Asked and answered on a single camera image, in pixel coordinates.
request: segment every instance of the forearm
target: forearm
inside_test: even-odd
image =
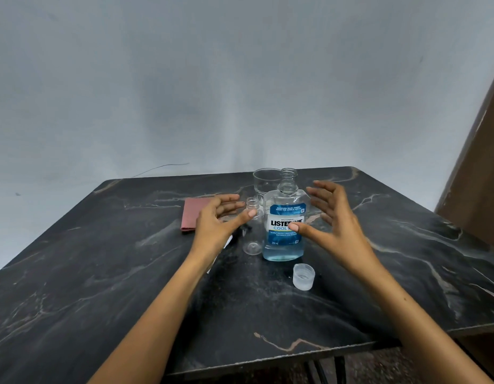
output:
[[[388,271],[380,270],[364,282],[427,382],[493,383]]]
[[[187,259],[89,383],[160,383],[188,302],[204,272],[205,264]]]

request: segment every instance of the pink cloth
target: pink cloth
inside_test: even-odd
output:
[[[186,198],[184,200],[183,218],[181,220],[181,230],[187,232],[195,230],[199,212],[206,206],[212,197],[206,198]]]

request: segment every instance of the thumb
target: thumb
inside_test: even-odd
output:
[[[227,230],[231,234],[240,226],[249,222],[252,218],[254,218],[255,215],[256,215],[255,209],[245,209],[243,212],[238,214],[236,218],[227,221],[226,223],[224,223],[224,225],[227,227]]]
[[[302,236],[313,240],[324,249],[332,250],[333,248],[334,237],[329,233],[319,231],[318,229],[302,222],[292,222],[288,225],[288,227],[294,232],[298,232]]]

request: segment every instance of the person's right arm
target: person's right arm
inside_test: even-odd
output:
[[[311,203],[333,226],[321,232],[303,223],[289,228],[312,239],[357,277],[380,305],[410,352],[426,382],[489,384],[493,381],[446,334],[384,268],[353,214],[345,190],[332,182],[315,181],[307,191]]]

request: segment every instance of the human hand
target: human hand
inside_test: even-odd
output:
[[[245,209],[230,221],[220,221],[218,218],[236,214],[239,208],[245,206],[245,202],[238,202],[239,198],[238,194],[217,195],[199,213],[192,249],[187,258],[202,263],[205,270],[224,248],[229,236],[256,215],[256,210]]]
[[[357,217],[348,205],[343,186],[327,181],[313,183],[316,188],[306,189],[314,197],[311,199],[311,204],[323,212],[322,219],[333,227],[333,231],[322,232],[300,222],[293,222],[288,227],[327,250],[356,277],[365,279],[372,272],[385,270],[373,253]]]

